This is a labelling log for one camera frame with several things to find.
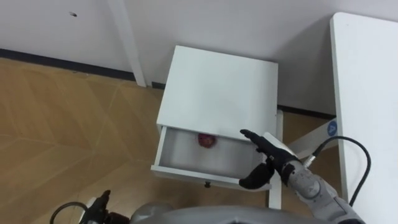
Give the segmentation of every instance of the baseboard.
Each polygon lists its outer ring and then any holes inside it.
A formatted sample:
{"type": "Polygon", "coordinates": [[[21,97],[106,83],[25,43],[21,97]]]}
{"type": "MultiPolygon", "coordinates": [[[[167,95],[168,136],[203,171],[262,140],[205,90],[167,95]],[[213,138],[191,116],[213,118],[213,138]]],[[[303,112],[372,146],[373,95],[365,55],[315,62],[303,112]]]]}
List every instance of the baseboard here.
{"type": "Polygon", "coordinates": [[[326,113],[321,113],[321,112],[316,112],[316,111],[310,111],[310,110],[305,110],[305,109],[299,109],[299,108],[293,108],[291,106],[278,105],[278,109],[282,110],[283,112],[301,114],[301,115],[305,115],[305,116],[311,116],[314,118],[322,118],[322,119],[335,119],[336,118],[336,115],[326,114],[326,113]]]}
{"type": "MultiPolygon", "coordinates": [[[[164,90],[165,87],[166,87],[166,84],[152,82],[152,88],[164,90]]],[[[283,112],[301,114],[301,115],[305,115],[305,116],[311,116],[314,118],[334,119],[336,117],[336,115],[332,115],[332,114],[326,114],[326,113],[321,113],[321,112],[316,112],[316,111],[309,111],[309,110],[304,110],[304,109],[299,109],[299,108],[293,108],[291,106],[278,105],[278,109],[282,110],[283,112]]]]}
{"type": "Polygon", "coordinates": [[[71,62],[67,60],[27,54],[23,52],[16,52],[13,50],[0,49],[0,57],[12,60],[18,60],[22,62],[35,63],[39,65],[63,68],[83,73],[90,73],[106,77],[120,78],[123,80],[136,81],[136,78],[134,77],[134,74],[132,72],[125,72],[112,68],[104,68],[96,65],[88,65],[84,63],[71,62]]]}

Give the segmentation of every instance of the blue sticker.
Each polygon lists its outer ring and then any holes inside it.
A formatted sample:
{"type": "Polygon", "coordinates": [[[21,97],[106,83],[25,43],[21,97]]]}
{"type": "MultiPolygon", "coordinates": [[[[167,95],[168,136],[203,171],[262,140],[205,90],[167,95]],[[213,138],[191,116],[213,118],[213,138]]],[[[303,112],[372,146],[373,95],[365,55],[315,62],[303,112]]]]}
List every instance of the blue sticker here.
{"type": "Polygon", "coordinates": [[[328,135],[334,136],[337,133],[337,123],[336,121],[330,121],[328,125],[328,135]]]}

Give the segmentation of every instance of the white wall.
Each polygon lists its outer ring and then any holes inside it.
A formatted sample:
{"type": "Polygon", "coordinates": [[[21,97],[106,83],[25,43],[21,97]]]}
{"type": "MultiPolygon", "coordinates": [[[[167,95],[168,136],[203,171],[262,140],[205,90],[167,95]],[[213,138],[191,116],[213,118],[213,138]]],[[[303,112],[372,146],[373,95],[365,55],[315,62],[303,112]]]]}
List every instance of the white wall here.
{"type": "Polygon", "coordinates": [[[147,83],[177,44],[279,63],[279,104],[335,113],[329,19],[398,21],[396,0],[126,0],[147,83]]]}
{"type": "Polygon", "coordinates": [[[131,71],[106,0],[2,0],[0,48],[131,71]]]}

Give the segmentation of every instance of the drawer knob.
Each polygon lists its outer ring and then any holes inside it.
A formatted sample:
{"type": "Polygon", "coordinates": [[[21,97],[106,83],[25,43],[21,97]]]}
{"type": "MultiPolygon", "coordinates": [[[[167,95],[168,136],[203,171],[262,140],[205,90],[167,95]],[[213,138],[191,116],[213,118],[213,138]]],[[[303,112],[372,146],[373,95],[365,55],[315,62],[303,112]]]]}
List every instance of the drawer knob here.
{"type": "Polygon", "coordinates": [[[205,182],[205,187],[206,187],[206,188],[210,188],[210,182],[209,182],[209,181],[206,181],[206,182],[205,182]]]}

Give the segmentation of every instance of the white desk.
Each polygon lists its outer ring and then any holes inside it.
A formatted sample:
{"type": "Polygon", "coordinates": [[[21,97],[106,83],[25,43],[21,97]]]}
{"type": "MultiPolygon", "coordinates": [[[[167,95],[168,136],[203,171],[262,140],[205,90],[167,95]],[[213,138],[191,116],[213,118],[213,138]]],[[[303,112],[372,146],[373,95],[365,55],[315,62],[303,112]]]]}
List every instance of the white desk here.
{"type": "MultiPolygon", "coordinates": [[[[337,13],[330,29],[336,98],[331,123],[337,133],[327,123],[289,147],[305,157],[331,135],[361,142],[372,167],[353,208],[367,224],[398,223],[398,23],[337,13]]],[[[349,201],[366,157],[353,143],[338,145],[343,198],[349,201]]]]}

